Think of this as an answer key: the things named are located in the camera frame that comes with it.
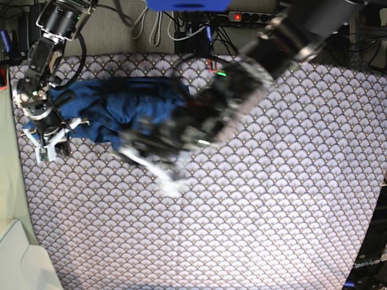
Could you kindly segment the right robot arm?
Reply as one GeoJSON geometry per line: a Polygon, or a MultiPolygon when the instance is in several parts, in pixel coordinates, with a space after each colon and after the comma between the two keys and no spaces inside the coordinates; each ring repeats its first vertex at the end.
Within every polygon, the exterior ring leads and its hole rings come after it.
{"type": "Polygon", "coordinates": [[[63,85],[56,71],[66,43],[74,39],[79,40],[82,49],[78,69],[83,68],[86,48],[80,31],[96,6],[97,1],[49,1],[36,21],[42,36],[28,52],[28,67],[16,85],[13,102],[33,123],[34,127],[25,128],[23,134],[34,144],[38,163],[54,161],[59,155],[68,156],[70,133],[76,127],[89,123],[80,117],[62,116],[61,106],[75,97],[69,85],[79,74],[75,73],[63,85]]]}

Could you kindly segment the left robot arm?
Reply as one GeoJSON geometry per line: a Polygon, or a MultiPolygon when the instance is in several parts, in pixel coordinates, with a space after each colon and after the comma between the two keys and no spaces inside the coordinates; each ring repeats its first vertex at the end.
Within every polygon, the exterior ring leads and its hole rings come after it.
{"type": "Polygon", "coordinates": [[[225,143],[237,122],[266,96],[293,62],[309,62],[325,41],[366,1],[298,1],[275,16],[211,83],[160,124],[121,134],[118,153],[153,173],[168,197],[185,189],[182,159],[191,152],[225,143]]]}

